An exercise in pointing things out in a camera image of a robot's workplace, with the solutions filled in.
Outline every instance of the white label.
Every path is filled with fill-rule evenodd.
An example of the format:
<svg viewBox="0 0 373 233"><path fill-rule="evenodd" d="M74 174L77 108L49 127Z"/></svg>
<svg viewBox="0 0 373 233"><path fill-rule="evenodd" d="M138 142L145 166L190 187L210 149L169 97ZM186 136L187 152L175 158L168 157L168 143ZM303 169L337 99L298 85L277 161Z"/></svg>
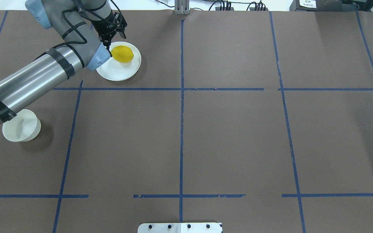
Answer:
<svg viewBox="0 0 373 233"><path fill-rule="evenodd" d="M316 1L315 0L300 0L300 6L316 8Z"/></svg>

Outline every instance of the white cup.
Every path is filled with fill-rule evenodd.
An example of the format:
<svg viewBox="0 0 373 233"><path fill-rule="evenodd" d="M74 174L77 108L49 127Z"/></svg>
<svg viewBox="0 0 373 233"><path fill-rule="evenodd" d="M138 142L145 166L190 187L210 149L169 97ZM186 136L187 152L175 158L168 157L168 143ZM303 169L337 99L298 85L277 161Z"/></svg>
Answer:
<svg viewBox="0 0 373 233"><path fill-rule="evenodd" d="M3 135L12 142L25 142L40 133L41 122L34 112L23 109L11 121L3 124Z"/></svg>

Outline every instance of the light blue joint cap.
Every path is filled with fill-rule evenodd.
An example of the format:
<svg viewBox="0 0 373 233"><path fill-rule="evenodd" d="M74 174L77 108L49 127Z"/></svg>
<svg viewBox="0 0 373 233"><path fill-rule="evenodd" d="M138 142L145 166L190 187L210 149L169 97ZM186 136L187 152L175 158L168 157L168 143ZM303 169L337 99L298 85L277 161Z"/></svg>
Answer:
<svg viewBox="0 0 373 233"><path fill-rule="evenodd" d="M100 43L99 48L97 49L95 55L87 65L89 70L94 71L95 69L99 68L103 65L108 59L110 58L110 53L108 50Z"/></svg>
<svg viewBox="0 0 373 233"><path fill-rule="evenodd" d="M43 3L41 0L27 0L25 7L34 16L35 19L40 23L43 28L51 28L49 18L47 17L46 11L44 10Z"/></svg>

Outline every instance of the yellow object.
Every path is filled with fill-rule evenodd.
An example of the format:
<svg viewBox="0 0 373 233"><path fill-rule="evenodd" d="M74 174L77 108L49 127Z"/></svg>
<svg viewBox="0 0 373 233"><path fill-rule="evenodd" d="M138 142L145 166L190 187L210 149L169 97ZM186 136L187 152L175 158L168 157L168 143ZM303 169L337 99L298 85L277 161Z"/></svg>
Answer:
<svg viewBox="0 0 373 233"><path fill-rule="evenodd" d="M124 45L116 46L110 52L116 61L124 63L131 62L134 56L132 50Z"/></svg>

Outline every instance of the black box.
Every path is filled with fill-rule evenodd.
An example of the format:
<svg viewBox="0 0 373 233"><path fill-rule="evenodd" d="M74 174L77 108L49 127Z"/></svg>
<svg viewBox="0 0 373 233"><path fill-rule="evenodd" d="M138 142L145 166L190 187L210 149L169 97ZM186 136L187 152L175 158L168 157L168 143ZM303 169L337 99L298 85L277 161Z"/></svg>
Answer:
<svg viewBox="0 0 373 233"><path fill-rule="evenodd" d="M290 11L342 11L342 0L293 0Z"/></svg>

